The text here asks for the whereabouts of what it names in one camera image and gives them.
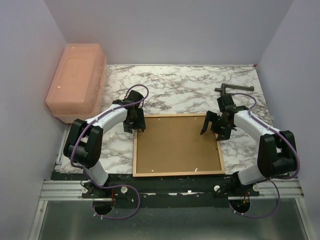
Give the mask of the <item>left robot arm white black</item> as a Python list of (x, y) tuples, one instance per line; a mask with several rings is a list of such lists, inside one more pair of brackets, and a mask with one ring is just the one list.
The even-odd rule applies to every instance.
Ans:
[(87, 120), (76, 119), (71, 124), (63, 155), (73, 167), (83, 170), (94, 184), (93, 191), (101, 198), (107, 197), (111, 191), (107, 182), (109, 175), (100, 162), (103, 136), (120, 123), (126, 133), (144, 131), (143, 103), (147, 97), (130, 89), (123, 100), (113, 101), (102, 113)]

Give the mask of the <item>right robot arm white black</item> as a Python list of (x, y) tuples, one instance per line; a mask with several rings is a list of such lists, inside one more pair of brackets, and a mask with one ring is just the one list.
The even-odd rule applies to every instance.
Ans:
[(231, 132), (238, 128), (245, 131), (258, 144), (257, 161), (244, 170), (237, 171), (230, 178), (230, 191), (241, 196), (248, 186), (272, 178), (290, 179), (300, 171), (300, 159), (294, 134), (273, 128), (252, 113), (251, 107), (237, 106), (232, 94), (217, 99), (221, 115), (207, 111), (200, 134), (208, 129), (216, 135), (217, 141), (230, 139)]

